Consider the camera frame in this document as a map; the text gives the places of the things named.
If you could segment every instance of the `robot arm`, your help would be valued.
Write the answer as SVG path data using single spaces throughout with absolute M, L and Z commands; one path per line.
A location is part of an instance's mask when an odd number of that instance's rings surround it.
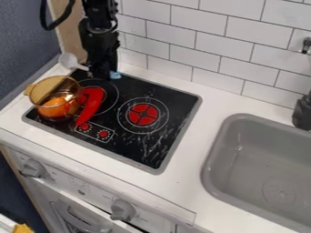
M 95 78 L 109 80 L 110 72 L 117 70 L 117 3 L 115 0 L 82 0 L 85 18 L 79 24 L 82 46 L 87 52 L 87 65 Z M 46 0 L 40 9 L 41 25 L 45 30 L 53 30 L 70 16 L 75 0 L 69 0 L 64 13 L 50 25 L 46 24 Z

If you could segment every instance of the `tile backsplash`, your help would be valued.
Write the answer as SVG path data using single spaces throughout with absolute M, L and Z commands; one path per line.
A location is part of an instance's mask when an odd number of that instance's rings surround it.
M 118 0 L 120 59 L 293 108 L 311 89 L 311 0 Z

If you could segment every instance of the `black stovetop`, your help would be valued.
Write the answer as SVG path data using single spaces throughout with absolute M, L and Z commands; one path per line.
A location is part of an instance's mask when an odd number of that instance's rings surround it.
M 104 150 L 113 152 L 115 158 L 126 158 L 136 167 L 157 170 L 167 164 L 190 121 L 197 96 L 126 75 L 109 82 L 89 78 L 85 71 L 75 71 L 71 77 L 81 86 L 105 90 L 105 101 L 95 116 L 76 128 L 74 119 L 52 123 L 31 109 L 25 115 L 28 123 L 103 154 Z

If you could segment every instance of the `black object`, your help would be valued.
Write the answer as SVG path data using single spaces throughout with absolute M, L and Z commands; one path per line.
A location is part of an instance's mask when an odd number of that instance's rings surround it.
M 161 167 L 172 155 L 173 144 L 178 143 L 198 102 L 197 96 L 125 75 L 110 82 L 89 78 L 85 71 L 75 71 L 71 77 L 81 86 L 101 86 L 105 90 L 106 99 L 96 115 L 75 127 L 74 120 L 47 122 L 32 109 L 26 114 L 30 119 L 27 122 L 52 133 L 61 132 L 60 136 L 106 155 L 107 150 L 113 152 L 126 158 L 125 162 L 135 161 L 138 167 Z
M 311 130 L 311 92 L 297 100 L 293 114 L 293 124 L 297 128 Z
M 69 3 L 67 7 L 65 8 L 65 11 L 63 12 L 63 14 L 58 19 L 56 19 L 54 22 L 52 22 L 50 25 L 48 25 L 46 22 L 47 0 L 41 0 L 41 6 L 40 6 L 41 26 L 47 31 L 51 31 L 55 29 L 57 26 L 62 24 L 70 16 L 70 14 L 73 11 L 74 5 L 75 5 L 75 0 L 69 0 Z
M 45 13 L 47 0 L 41 0 L 40 22 L 45 30 L 53 30 L 70 16 L 75 0 L 69 0 L 64 13 L 47 25 Z M 82 0 L 86 18 L 79 24 L 82 46 L 87 52 L 86 64 L 95 78 L 110 79 L 110 72 L 117 71 L 119 34 L 116 32 L 117 3 L 115 0 Z
M 311 38 L 310 37 L 307 37 L 305 40 L 304 40 L 304 46 L 303 46 L 303 49 L 301 50 L 301 53 L 306 55 L 309 50 L 310 50 L 310 47 L 311 47 Z

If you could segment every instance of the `white subway tile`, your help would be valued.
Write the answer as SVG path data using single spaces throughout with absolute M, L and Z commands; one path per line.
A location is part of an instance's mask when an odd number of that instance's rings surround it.
M 118 15 L 118 30 L 125 33 L 145 36 L 145 20 L 129 17 L 126 15 Z
M 147 59 L 146 55 L 127 50 L 124 48 L 118 49 L 119 62 L 128 63 L 133 66 L 139 66 L 142 68 L 147 68 Z
M 119 32 L 119 41 L 121 44 L 121 47 L 125 47 L 125 33 Z
M 287 71 L 281 71 L 276 86 L 289 91 L 308 94 L 311 89 L 311 76 L 301 76 Z
M 295 52 L 301 52 L 304 40 L 307 37 L 311 37 L 311 32 L 295 29 L 288 49 Z
M 196 32 L 171 25 L 147 22 L 149 38 L 175 44 L 178 46 L 195 47 Z
M 269 46 L 287 48 L 293 29 L 280 25 L 229 17 L 226 36 Z
M 129 34 L 125 34 L 125 39 L 128 49 L 168 59 L 169 45 L 166 43 Z
M 192 67 L 148 56 L 148 67 L 158 73 L 191 81 Z
M 198 8 L 199 0 L 154 0 L 165 4 L 181 5 L 190 8 Z
M 220 73 L 272 86 L 276 81 L 278 70 L 223 57 Z
M 211 34 L 224 35 L 227 16 L 218 15 L 183 7 L 172 7 L 172 25 Z
M 235 94 L 241 93 L 244 83 L 242 79 L 224 76 L 198 68 L 195 68 L 194 70 L 193 82 Z
M 217 71 L 220 56 L 188 49 L 180 46 L 171 46 L 171 60 L 190 66 Z
M 123 14 L 169 24 L 170 5 L 146 0 L 125 0 Z
M 248 61 L 253 44 L 218 35 L 197 33 L 196 49 Z
M 288 25 L 311 29 L 311 5 L 297 4 L 281 0 L 267 0 L 263 21 L 278 25 Z
M 224 15 L 259 19 L 265 0 L 201 0 L 200 9 Z
M 294 108 L 297 99 L 302 96 L 293 92 L 248 81 L 246 81 L 242 95 L 289 108 Z
M 303 75 L 311 75 L 311 57 L 295 52 L 255 45 L 252 62 Z

